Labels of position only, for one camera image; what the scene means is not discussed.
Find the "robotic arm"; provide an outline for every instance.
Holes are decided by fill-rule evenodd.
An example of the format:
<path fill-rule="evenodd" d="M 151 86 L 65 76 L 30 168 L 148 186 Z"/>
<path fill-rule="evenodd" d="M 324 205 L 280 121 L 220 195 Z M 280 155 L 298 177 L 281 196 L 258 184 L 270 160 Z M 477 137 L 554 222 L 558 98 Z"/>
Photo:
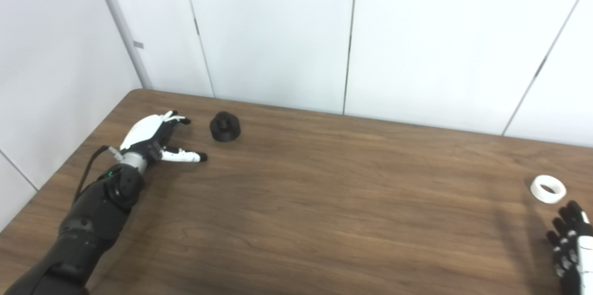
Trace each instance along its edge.
<path fill-rule="evenodd" d="M 593 295 L 593 227 L 575 201 L 558 211 L 552 221 L 558 232 L 547 233 L 554 250 L 554 266 L 562 295 Z"/>
<path fill-rule="evenodd" d="M 119 161 L 82 192 L 59 226 L 54 245 L 5 295 L 84 295 L 85 284 L 101 256 L 116 242 L 144 188 L 142 175 L 159 160 L 204 162 L 206 154 L 167 147 L 174 127 L 190 120 L 169 111 L 137 122 L 128 132 Z"/>

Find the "wood grain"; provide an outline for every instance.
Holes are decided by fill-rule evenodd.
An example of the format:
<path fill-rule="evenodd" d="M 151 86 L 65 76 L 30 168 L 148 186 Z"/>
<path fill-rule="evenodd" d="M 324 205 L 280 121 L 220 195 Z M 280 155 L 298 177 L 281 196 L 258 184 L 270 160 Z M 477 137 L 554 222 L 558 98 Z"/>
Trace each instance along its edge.
<path fill-rule="evenodd" d="M 53 243 L 91 153 L 169 109 L 193 120 L 171 145 L 209 161 L 148 173 L 92 295 L 555 295 L 559 205 L 526 183 L 556 176 L 593 211 L 591 149 L 136 90 L 0 234 L 0 293 Z M 210 137 L 218 111 L 237 141 Z"/>

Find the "black cable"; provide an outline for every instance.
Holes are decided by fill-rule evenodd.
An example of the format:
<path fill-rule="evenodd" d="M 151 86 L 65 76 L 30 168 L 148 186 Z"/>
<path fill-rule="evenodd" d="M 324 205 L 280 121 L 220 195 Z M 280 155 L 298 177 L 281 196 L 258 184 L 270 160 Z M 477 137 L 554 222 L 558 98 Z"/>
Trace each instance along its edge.
<path fill-rule="evenodd" d="M 78 183 L 78 187 L 76 188 L 76 193 L 74 193 L 74 200 L 72 200 L 73 205 L 74 205 L 74 202 L 76 202 L 76 200 L 78 200 L 78 197 L 80 196 L 80 193 L 82 191 L 82 186 L 84 185 L 84 181 L 86 181 L 86 179 L 87 179 L 88 173 L 91 170 L 91 166 L 93 165 L 95 158 L 97 158 L 97 156 L 99 156 L 102 152 L 106 151 L 107 149 L 109 149 L 108 145 L 102 145 L 101 147 L 99 147 L 99 149 L 97 149 L 93 153 L 93 155 L 91 155 L 91 159 L 88 160 L 87 167 L 86 167 L 86 169 L 84 169 L 82 178 L 80 179 L 80 183 Z"/>

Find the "white tape roll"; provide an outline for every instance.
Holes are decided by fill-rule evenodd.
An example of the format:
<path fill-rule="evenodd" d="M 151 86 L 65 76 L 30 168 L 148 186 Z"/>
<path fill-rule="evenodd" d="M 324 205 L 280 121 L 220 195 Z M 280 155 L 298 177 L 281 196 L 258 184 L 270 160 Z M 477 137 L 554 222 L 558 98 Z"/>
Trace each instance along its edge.
<path fill-rule="evenodd" d="M 546 202 L 546 204 L 555 204 L 566 195 L 566 187 L 564 184 L 549 175 L 539 175 L 531 183 L 531 193 L 538 200 Z"/>

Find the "black cylindrical object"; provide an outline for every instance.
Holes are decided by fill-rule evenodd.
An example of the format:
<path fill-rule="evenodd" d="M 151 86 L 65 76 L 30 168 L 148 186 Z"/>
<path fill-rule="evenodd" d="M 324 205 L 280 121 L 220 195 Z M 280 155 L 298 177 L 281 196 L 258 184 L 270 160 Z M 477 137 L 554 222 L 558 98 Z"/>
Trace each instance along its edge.
<path fill-rule="evenodd" d="M 225 111 L 218 112 L 214 119 L 210 121 L 210 132 L 218 142 L 235 141 L 241 134 L 239 118 Z"/>

